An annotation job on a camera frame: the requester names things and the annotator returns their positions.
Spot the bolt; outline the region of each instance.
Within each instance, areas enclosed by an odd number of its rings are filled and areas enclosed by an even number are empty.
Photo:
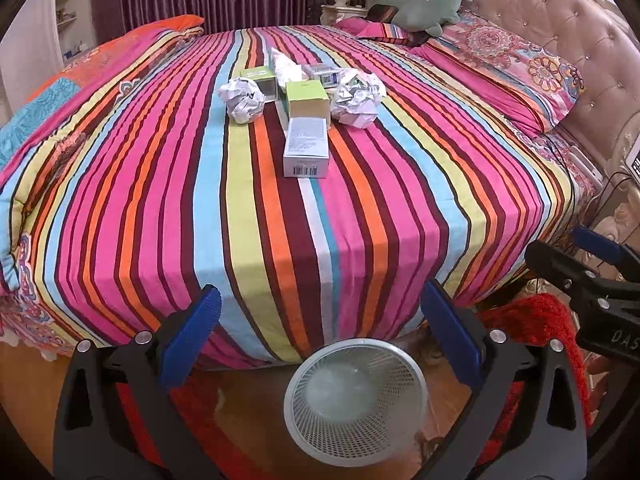
[[[88,351],[88,349],[91,348],[91,341],[89,341],[88,339],[82,339],[81,342],[78,343],[78,346],[76,347],[76,349],[81,353],[85,353],[86,351]]]
[[[551,349],[554,352],[561,352],[562,350],[564,350],[564,345],[562,344],[562,341],[560,341],[559,339],[552,339],[549,342],[549,346],[551,346]]]
[[[139,345],[146,345],[149,341],[151,341],[152,337],[153,335],[151,332],[149,332],[148,330],[143,330],[142,332],[138,332],[136,334],[136,343],[138,343]]]
[[[500,344],[507,341],[507,335],[502,330],[491,330],[491,332],[489,332],[489,337],[492,341]]]

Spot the green plush toy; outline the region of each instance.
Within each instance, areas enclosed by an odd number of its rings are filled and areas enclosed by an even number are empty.
[[[391,23],[409,32],[426,30],[430,36],[442,36],[442,25],[460,21],[458,9],[462,0],[369,0],[370,6],[398,8]]]

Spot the striped bedsheet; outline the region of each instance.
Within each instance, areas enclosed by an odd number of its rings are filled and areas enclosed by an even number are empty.
[[[126,342],[207,283],[223,311],[205,366],[394,338],[422,322],[427,278],[472,304],[575,208],[559,164],[399,46],[319,26],[196,36],[140,37],[0,173],[2,325],[39,348]],[[239,126],[214,96],[268,46],[387,87],[367,130],[329,130],[326,179],[282,177],[281,104]]]

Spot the blue floral fabric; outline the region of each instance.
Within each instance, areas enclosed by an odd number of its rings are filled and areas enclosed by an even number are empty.
[[[69,101],[80,87],[59,78],[33,101],[21,108],[0,130],[0,170],[4,168],[22,143],[58,108]]]

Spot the headboard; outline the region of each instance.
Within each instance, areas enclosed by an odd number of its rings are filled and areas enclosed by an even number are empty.
[[[593,0],[474,0],[469,7],[580,70],[586,92],[562,126],[606,173],[640,132],[640,52]]]

